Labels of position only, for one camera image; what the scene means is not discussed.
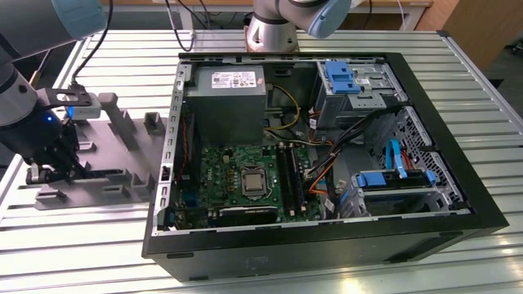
cpu socket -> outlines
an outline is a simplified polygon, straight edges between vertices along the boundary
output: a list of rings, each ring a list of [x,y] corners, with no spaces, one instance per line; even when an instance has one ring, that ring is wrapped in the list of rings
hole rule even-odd
[[[247,165],[242,168],[242,195],[254,201],[267,195],[267,177],[263,166]]]

ram slot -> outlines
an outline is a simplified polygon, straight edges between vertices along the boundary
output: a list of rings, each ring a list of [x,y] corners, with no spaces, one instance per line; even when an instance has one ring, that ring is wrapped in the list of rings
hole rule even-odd
[[[296,214],[304,213],[304,195],[300,170],[298,165],[298,157],[295,153],[295,145],[291,143],[286,148],[287,169],[290,179],[290,189],[294,200],[294,208]]]
[[[290,177],[287,168],[287,156],[286,146],[276,146],[276,164],[278,164],[278,176],[279,176],[279,188],[282,189],[282,201],[284,205],[286,214],[294,216],[295,214],[295,201],[290,189]]]

blue connector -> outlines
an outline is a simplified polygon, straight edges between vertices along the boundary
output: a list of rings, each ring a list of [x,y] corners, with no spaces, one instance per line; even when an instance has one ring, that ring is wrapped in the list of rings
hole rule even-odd
[[[360,87],[354,81],[354,72],[344,61],[326,61],[326,77],[332,84],[332,93],[358,94]]]
[[[366,182],[367,182],[367,186],[368,187],[376,187],[376,186],[387,185],[387,182],[384,181],[384,176],[379,172],[364,173],[363,177],[366,178]]]
[[[424,171],[424,175],[427,176],[428,183],[431,184],[431,186],[434,186],[435,183],[436,183],[436,181],[438,181],[438,178],[435,177],[434,171],[426,170],[426,171]]]
[[[367,186],[367,181],[366,181],[366,178],[363,177],[363,175],[356,176],[356,181],[358,181],[358,187]]]
[[[386,169],[395,168],[400,173],[400,178],[407,178],[406,168],[403,166],[402,160],[402,149],[400,149],[400,142],[396,139],[391,139],[387,143],[387,147],[384,149],[384,167]]]

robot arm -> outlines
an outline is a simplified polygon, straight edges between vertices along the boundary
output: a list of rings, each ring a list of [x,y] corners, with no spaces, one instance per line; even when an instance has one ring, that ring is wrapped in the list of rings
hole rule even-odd
[[[32,165],[36,172],[28,182],[85,174],[77,162],[75,126],[57,118],[52,108],[89,106],[92,101],[83,89],[36,91],[12,62],[83,40],[104,27],[99,0],[0,1],[0,142]],[[77,100],[60,101],[59,94]]]
[[[351,0],[255,0],[247,31],[251,51],[290,52],[296,49],[296,26],[324,39],[339,28]]]

table surface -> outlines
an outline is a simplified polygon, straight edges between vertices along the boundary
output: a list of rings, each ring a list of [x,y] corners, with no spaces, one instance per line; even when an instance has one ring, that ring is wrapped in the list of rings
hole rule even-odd
[[[165,4],[164,0],[113,0],[116,5],[148,5],[148,4]],[[432,5],[434,0],[400,0],[403,6],[428,7]],[[202,3],[199,0],[184,0],[186,5],[198,5]],[[254,0],[204,0],[206,5],[252,5]],[[370,6],[368,0],[364,1],[359,6]],[[372,6],[398,6],[396,0],[372,0]]]
[[[188,40],[187,31],[180,35]],[[195,51],[244,51],[243,36],[198,32]],[[299,43],[302,51],[404,54],[511,226],[415,263],[182,284],[140,256],[147,203],[37,211],[16,156],[0,183],[0,292],[522,293],[522,121],[452,40],[434,32],[354,31],[319,41],[300,32]],[[55,87],[68,84],[93,46],[77,43]],[[167,115],[177,53],[171,31],[111,31],[79,82],[89,92],[116,92],[132,117]]]

